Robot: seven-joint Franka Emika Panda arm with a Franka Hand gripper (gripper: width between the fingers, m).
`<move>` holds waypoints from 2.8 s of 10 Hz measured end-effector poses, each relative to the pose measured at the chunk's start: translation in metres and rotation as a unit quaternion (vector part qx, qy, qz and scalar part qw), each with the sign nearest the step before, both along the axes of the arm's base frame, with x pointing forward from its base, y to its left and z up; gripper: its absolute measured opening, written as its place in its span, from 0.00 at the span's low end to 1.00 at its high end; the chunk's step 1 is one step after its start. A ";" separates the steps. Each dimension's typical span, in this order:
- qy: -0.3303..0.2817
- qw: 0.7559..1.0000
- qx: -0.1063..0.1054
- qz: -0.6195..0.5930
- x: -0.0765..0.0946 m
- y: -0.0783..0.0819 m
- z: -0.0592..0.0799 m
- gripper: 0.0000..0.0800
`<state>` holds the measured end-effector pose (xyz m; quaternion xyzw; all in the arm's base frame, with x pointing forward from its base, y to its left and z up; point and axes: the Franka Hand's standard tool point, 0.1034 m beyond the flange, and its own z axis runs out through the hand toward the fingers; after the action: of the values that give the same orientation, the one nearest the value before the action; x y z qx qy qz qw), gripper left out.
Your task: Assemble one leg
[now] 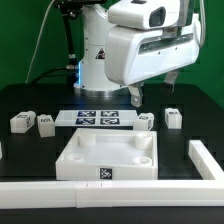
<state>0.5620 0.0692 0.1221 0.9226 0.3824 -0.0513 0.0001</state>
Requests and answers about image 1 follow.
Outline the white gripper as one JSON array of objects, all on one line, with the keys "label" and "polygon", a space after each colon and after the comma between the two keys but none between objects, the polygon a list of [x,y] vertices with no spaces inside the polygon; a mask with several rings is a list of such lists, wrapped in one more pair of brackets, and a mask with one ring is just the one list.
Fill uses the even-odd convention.
[{"label": "white gripper", "polygon": [[179,75],[176,69],[193,64],[198,58],[201,24],[197,14],[179,36],[163,39],[162,35],[162,29],[141,31],[120,26],[108,33],[105,74],[116,84],[129,85],[135,107],[140,107],[143,100],[143,84],[138,82],[168,72],[162,92],[172,93]]}]

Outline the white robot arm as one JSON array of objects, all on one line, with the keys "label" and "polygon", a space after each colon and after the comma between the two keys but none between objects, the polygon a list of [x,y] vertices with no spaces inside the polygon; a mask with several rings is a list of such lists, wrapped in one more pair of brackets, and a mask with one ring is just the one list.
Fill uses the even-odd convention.
[{"label": "white robot arm", "polygon": [[84,0],[84,57],[75,91],[91,97],[131,93],[142,104],[146,79],[165,76],[174,90],[179,69],[195,63],[206,35],[204,0],[119,0],[105,9]]}]

